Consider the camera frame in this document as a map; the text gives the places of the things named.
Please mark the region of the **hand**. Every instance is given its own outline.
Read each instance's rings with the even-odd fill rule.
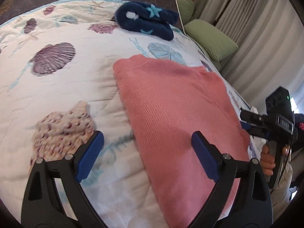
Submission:
[[[282,149],[282,154],[288,156],[289,146],[285,146]],[[263,172],[265,175],[272,176],[273,168],[275,165],[275,157],[269,153],[269,147],[264,145],[261,152],[260,164],[262,166]]]

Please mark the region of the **beige sleeve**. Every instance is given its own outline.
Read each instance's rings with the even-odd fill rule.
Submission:
[[[272,208],[273,208],[273,221],[276,221],[280,215],[285,211],[289,204],[290,198],[290,183],[292,178],[292,167],[290,163],[286,165],[283,176],[271,194]]]

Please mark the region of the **spotted conch shell print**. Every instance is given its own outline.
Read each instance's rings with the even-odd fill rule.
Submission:
[[[37,123],[31,168],[37,158],[60,160],[89,140],[95,130],[86,106],[85,101],[80,101],[70,111],[52,112]]]

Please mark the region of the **person's arm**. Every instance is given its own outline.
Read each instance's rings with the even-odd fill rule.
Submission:
[[[289,147],[282,149],[282,154],[287,156]],[[275,157],[269,153],[269,148],[264,145],[261,152],[260,164],[265,175],[273,175],[273,168],[275,167]],[[271,193],[271,201],[273,207],[273,220],[275,221],[285,211],[289,204],[290,192],[289,187],[292,178],[292,168],[290,164],[286,164],[283,176],[278,183],[278,186]]]

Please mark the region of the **black cable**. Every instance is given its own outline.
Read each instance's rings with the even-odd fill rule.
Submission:
[[[281,180],[281,178],[282,178],[282,176],[283,176],[283,173],[284,173],[284,170],[285,170],[285,168],[286,168],[286,165],[287,165],[287,163],[288,163],[288,159],[289,159],[290,153],[291,153],[291,145],[289,146],[288,156],[287,156],[287,159],[286,159],[284,168],[283,168],[283,170],[282,170],[281,176],[280,176],[280,178],[279,178],[278,185],[279,185],[279,182],[280,182],[280,180]]]

